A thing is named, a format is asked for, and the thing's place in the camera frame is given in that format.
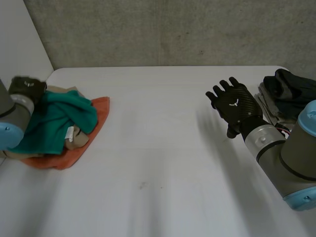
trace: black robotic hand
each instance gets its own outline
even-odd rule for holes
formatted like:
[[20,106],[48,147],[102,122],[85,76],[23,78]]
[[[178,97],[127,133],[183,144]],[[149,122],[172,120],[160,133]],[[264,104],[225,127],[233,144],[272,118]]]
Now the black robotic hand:
[[240,127],[245,120],[250,117],[262,120],[262,110],[244,84],[233,77],[229,81],[232,86],[225,80],[219,82],[225,91],[218,86],[213,87],[217,97],[212,92],[207,92],[206,96],[211,100],[212,107],[228,123],[227,136],[235,138],[240,134]]

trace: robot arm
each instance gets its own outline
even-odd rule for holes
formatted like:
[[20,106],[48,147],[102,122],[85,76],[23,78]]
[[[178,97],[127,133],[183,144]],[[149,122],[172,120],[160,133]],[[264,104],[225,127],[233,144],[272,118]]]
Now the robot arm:
[[34,105],[45,90],[45,82],[15,77],[7,91],[0,80],[0,150],[8,150],[19,145],[29,124]]
[[235,78],[207,92],[212,107],[228,123],[227,136],[239,133],[246,147],[288,205],[294,210],[316,206],[316,101],[301,112],[288,139],[263,120],[262,111],[247,88]]

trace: white table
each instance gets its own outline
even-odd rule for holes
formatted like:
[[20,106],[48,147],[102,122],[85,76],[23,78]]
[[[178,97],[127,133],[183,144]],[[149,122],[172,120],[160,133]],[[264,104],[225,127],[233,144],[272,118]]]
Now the white table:
[[230,76],[252,93],[279,67],[59,69],[48,84],[111,98],[70,169],[0,167],[2,237],[311,237],[205,92]]

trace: clothing label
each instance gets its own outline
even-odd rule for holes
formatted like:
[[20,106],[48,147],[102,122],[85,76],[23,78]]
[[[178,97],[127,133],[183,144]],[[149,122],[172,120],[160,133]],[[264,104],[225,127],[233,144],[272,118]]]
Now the clothing label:
[[69,139],[70,142],[73,142],[74,139],[74,127],[71,126],[67,129],[65,139]]

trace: pile of cloth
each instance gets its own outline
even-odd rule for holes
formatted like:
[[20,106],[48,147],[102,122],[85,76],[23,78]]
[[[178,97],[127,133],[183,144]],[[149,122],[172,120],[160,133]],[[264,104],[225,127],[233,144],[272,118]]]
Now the pile of cloth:
[[2,156],[35,168],[65,169],[84,153],[103,126],[108,97],[86,99],[76,87],[48,86],[20,144]]
[[259,92],[255,99],[266,119],[291,129],[305,106],[316,100],[316,81],[278,69],[274,76],[263,79]]

